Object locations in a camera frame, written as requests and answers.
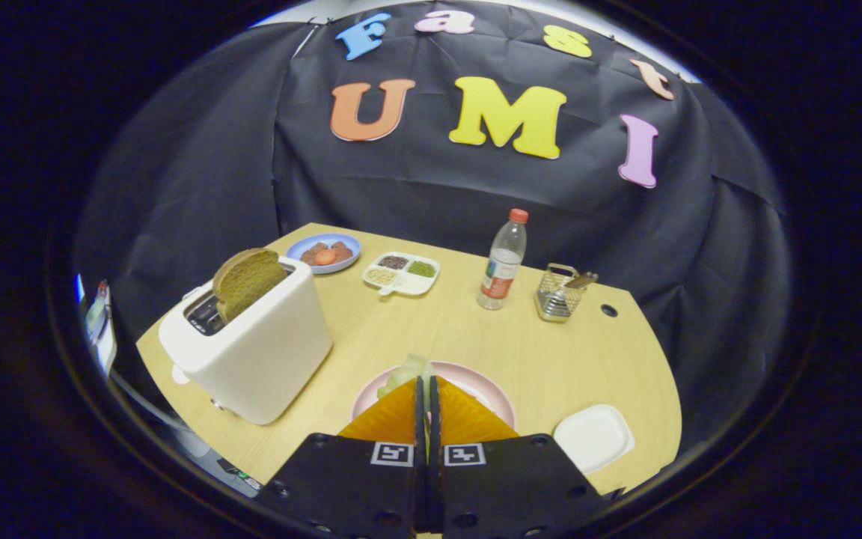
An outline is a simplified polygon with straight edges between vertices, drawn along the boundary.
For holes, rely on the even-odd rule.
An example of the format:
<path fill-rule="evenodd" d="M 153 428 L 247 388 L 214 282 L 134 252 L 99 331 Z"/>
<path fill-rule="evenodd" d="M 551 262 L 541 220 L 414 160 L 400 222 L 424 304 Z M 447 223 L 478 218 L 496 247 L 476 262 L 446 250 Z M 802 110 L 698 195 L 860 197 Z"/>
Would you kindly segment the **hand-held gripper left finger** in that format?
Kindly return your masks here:
<path fill-rule="evenodd" d="M 414 538 L 427 532 L 426 382 L 415 380 L 412 443 L 312 433 L 263 485 L 259 504 L 332 538 Z"/>

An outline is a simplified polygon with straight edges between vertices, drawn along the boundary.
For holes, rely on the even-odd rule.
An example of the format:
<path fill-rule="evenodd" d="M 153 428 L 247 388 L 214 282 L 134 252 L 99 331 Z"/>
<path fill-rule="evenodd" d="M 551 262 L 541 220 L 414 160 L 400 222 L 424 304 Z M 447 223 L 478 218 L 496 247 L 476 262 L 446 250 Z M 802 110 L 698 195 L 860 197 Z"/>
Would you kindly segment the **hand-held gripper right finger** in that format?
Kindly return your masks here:
<path fill-rule="evenodd" d="M 610 505 L 546 433 L 455 443 L 470 396 L 432 377 L 429 532 L 444 538 L 561 538 Z"/>

